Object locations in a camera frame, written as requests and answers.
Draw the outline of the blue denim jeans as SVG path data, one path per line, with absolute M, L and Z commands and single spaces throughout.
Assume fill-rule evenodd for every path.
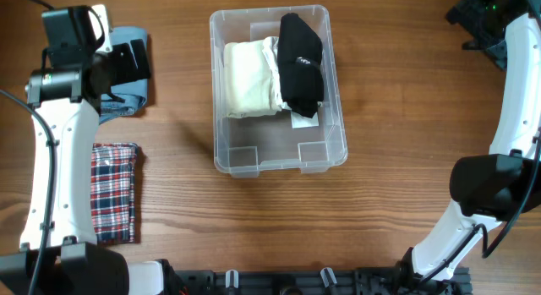
M 147 51 L 148 33 L 146 30 L 139 27 L 124 26 L 114 29 L 111 33 L 112 48 L 114 45 L 129 43 L 131 40 L 136 39 L 142 39 L 144 41 Z M 148 86 L 148 79 L 112 86 L 111 91 L 113 95 L 123 99 L 123 101 L 115 101 L 108 95 L 102 95 L 100 124 L 117 117 L 133 116 L 146 104 Z

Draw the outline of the cream cloth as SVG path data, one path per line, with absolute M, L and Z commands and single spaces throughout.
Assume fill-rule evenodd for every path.
M 271 108 L 271 72 L 262 52 L 263 40 L 231 42 L 225 46 L 229 118 L 262 117 L 279 112 Z

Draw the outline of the white t-shirt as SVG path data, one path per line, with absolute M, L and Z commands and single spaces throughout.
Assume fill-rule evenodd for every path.
M 291 110 L 291 107 L 282 99 L 280 75 L 277 64 L 278 41 L 276 36 L 269 36 L 263 40 L 262 52 L 271 71 L 270 106 L 277 111 Z

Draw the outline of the black garment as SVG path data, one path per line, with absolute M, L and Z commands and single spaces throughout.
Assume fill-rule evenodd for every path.
M 281 17 L 277 49 L 281 98 L 303 117 L 312 118 L 324 100 L 322 54 L 321 39 L 298 14 Z

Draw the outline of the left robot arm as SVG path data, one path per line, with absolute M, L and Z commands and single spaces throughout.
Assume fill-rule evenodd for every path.
M 19 252 L 1 259 L 15 294 L 163 294 L 159 261 L 128 263 L 100 247 L 90 210 L 91 155 L 112 87 L 148 79 L 143 39 L 113 44 L 103 5 L 42 14 L 48 45 L 25 87 L 34 124 L 30 212 Z

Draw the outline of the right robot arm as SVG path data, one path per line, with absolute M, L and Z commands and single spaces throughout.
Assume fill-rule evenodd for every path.
M 488 154 L 456 162 L 451 201 L 396 264 L 395 294 L 442 292 L 477 243 L 487 259 L 540 204 L 540 0 L 459 0 L 445 18 L 471 35 L 463 50 L 505 71 L 500 119 Z

